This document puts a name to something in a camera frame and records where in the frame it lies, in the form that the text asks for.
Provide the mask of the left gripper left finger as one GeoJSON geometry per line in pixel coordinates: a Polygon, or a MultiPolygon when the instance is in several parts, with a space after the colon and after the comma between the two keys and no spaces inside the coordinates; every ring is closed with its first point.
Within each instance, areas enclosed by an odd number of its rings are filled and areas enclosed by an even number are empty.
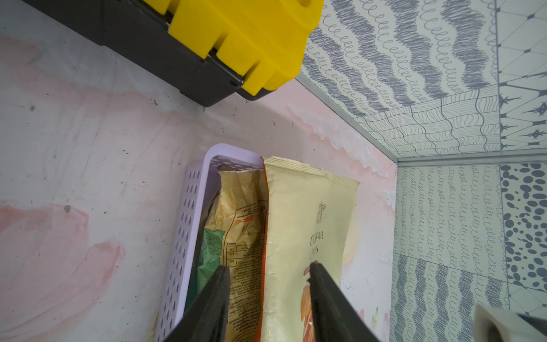
{"type": "Polygon", "coordinates": [[[229,268],[219,266],[165,341],[225,341],[230,284],[229,268]]]}

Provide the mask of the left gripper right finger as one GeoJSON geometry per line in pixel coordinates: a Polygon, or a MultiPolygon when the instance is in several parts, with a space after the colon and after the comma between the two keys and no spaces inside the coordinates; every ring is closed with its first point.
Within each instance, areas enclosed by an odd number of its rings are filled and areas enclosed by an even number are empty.
{"type": "Polygon", "coordinates": [[[378,342],[322,264],[310,264],[309,283],[317,341],[378,342]]]}

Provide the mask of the dark green striped snack bag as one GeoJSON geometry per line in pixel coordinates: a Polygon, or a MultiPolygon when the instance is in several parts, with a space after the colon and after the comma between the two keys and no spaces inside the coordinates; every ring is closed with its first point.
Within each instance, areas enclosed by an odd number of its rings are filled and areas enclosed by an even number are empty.
{"type": "Polygon", "coordinates": [[[199,233],[185,302],[185,312],[193,305],[210,277],[221,264],[224,231],[202,228],[199,233]]]}

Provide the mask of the beige red cassava chips bag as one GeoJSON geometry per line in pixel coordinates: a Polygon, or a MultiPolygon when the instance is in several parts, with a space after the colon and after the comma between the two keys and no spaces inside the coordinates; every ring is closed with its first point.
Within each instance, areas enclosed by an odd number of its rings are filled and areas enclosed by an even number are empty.
{"type": "Polygon", "coordinates": [[[295,160],[264,158],[269,203],[259,341],[314,341],[310,265],[340,283],[359,182],[295,160]]]}

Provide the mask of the gold foil chips bag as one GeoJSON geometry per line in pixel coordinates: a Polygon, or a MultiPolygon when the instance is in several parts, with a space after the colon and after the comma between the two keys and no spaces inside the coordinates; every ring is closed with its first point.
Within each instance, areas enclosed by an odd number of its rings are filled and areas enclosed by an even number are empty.
{"type": "Polygon", "coordinates": [[[220,188],[205,232],[213,255],[229,269],[226,341],[253,341],[262,312],[262,257],[268,209],[264,171],[222,171],[220,188]]]}

